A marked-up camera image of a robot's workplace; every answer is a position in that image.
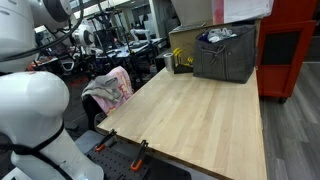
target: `gray bin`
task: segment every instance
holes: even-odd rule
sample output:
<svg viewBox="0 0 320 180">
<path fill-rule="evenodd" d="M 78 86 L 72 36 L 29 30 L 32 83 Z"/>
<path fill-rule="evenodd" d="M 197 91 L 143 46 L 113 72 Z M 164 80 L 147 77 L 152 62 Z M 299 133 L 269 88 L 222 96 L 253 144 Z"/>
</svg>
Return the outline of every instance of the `gray bin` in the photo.
<svg viewBox="0 0 320 180">
<path fill-rule="evenodd" d="M 244 25 L 228 28 L 235 37 L 215 43 L 200 40 L 195 43 L 193 76 L 246 83 L 256 64 L 256 27 Z"/>
</svg>

